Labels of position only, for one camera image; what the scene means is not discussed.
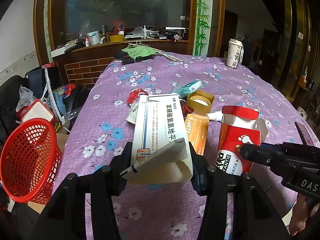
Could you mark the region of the right hand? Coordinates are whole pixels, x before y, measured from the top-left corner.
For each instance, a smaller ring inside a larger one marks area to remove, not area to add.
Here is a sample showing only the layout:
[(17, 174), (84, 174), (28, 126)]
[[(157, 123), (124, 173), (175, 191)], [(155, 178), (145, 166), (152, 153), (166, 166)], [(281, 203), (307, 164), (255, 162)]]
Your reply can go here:
[(302, 194), (297, 194), (297, 201), (292, 209), (292, 216), (289, 223), (289, 232), (291, 236), (302, 232), (306, 226), (306, 221), (309, 217), (313, 217), (319, 208), (319, 203), (312, 209), (307, 205), (307, 197)]

